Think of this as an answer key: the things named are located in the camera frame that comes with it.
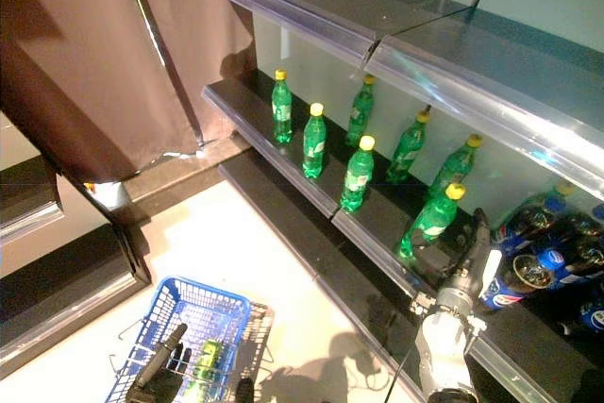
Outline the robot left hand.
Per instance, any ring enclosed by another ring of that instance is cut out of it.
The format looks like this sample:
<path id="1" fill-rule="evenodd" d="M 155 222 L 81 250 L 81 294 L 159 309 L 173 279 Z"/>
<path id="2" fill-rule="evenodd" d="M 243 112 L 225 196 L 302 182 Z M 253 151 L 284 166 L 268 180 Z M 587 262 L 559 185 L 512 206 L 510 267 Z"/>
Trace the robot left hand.
<path id="1" fill-rule="evenodd" d="M 174 401 L 192 356 L 192 350 L 181 342 L 187 329 L 185 323 L 179 324 L 154 347 L 154 355 L 126 392 L 126 402 Z"/>

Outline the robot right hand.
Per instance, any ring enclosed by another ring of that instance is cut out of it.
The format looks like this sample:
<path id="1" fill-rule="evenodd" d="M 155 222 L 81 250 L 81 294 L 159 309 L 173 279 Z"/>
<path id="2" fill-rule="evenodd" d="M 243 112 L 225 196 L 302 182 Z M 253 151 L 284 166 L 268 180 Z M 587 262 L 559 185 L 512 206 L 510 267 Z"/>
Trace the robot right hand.
<path id="1" fill-rule="evenodd" d="M 488 217 L 482 208 L 476 208 L 468 248 L 440 282 L 438 293 L 456 291 L 469 301 L 478 300 L 495 276 L 500 260 L 501 251 L 491 243 Z"/>

